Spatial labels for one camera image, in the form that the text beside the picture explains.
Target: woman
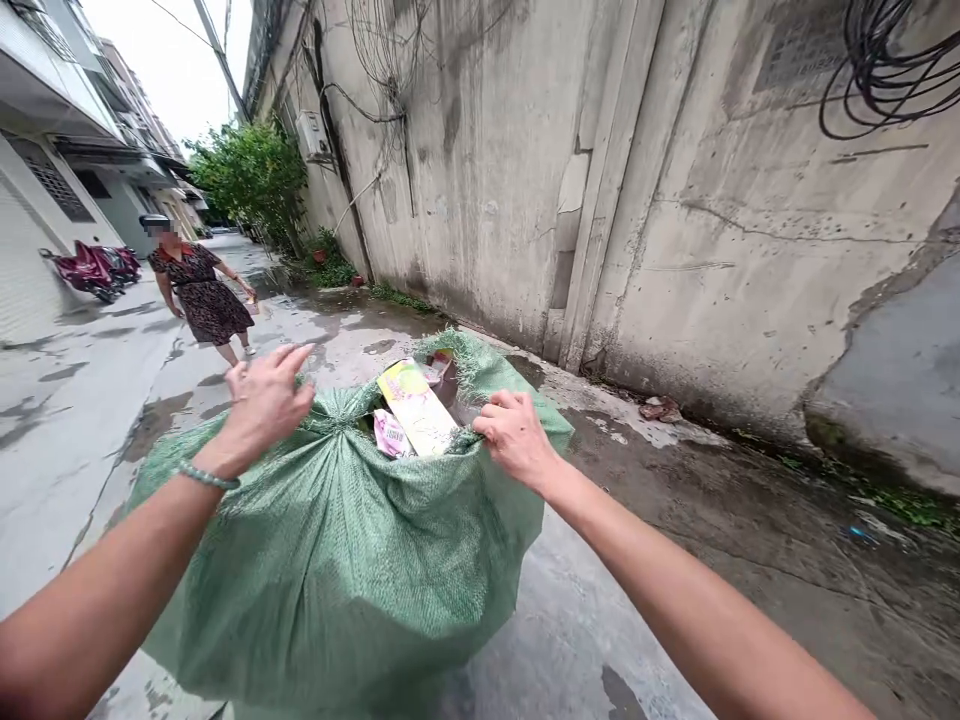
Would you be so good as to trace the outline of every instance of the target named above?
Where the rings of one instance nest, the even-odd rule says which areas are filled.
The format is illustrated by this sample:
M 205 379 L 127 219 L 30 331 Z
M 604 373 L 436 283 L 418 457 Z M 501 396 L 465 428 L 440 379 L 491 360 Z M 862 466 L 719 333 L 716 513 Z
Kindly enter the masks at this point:
M 147 261 L 157 276 L 160 292 L 167 307 L 178 318 L 186 317 L 197 342 L 213 343 L 217 352 L 233 367 L 237 356 L 230 346 L 230 338 L 237 335 L 247 355 L 256 350 L 250 345 L 247 328 L 253 326 L 253 318 L 237 296 L 217 279 L 214 269 L 219 270 L 256 299 L 256 292 L 237 273 L 199 243 L 183 242 L 171 228 L 165 215 L 142 215 L 140 224 L 148 235 L 157 237 L 159 247 L 147 256 Z M 173 295 L 180 299 L 181 311 Z

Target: cardboard box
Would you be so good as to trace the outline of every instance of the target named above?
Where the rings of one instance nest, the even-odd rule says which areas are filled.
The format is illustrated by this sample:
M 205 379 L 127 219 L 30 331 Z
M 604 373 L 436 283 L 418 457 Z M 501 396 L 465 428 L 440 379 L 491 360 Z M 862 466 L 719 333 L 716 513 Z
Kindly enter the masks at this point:
M 377 378 L 377 385 L 417 455 L 442 455 L 459 425 L 427 384 L 413 358 L 404 358 Z

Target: black helmet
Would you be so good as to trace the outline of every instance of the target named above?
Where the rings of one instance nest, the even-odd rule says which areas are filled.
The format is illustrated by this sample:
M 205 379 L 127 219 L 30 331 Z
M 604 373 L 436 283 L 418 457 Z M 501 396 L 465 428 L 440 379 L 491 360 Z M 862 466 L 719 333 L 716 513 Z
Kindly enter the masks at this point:
M 140 224 L 143 226 L 144 230 L 149 230 L 150 228 L 157 228 L 159 230 L 172 230 L 173 225 L 170 223 L 170 218 L 166 215 L 141 215 Z

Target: hand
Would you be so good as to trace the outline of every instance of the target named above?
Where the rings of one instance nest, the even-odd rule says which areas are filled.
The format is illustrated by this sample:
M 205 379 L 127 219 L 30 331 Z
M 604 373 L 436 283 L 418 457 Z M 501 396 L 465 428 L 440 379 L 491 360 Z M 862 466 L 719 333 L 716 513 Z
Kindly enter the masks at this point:
M 490 456 L 538 495 L 563 459 L 553 449 L 527 393 L 495 392 L 473 429 L 487 439 Z
M 316 391 L 310 383 L 298 390 L 294 378 L 313 347 L 283 345 L 249 367 L 237 363 L 227 373 L 233 407 L 217 436 L 194 458 L 200 470 L 237 477 L 296 430 Z

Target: concrete alley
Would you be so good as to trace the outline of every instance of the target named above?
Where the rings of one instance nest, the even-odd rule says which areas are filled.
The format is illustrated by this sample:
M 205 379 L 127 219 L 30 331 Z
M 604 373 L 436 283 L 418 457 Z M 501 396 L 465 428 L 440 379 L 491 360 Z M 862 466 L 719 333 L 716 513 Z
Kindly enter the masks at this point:
M 449 321 L 366 289 L 298 291 L 257 245 L 205 241 L 261 297 L 260 352 L 315 342 L 318 388 L 354 385 Z M 0 354 L 0 616 L 120 517 L 140 462 L 165 432 L 229 407 L 225 365 L 171 317 L 147 269 L 113 306 L 58 320 Z M 960 548 L 904 527 L 687 422 L 636 406 L 490 340 L 574 425 L 573 463 L 784 627 L 883 720 L 960 716 Z M 142 653 L 91 717 L 205 720 Z M 589 548 L 547 511 L 517 611 L 453 673 L 438 717 L 712 717 Z

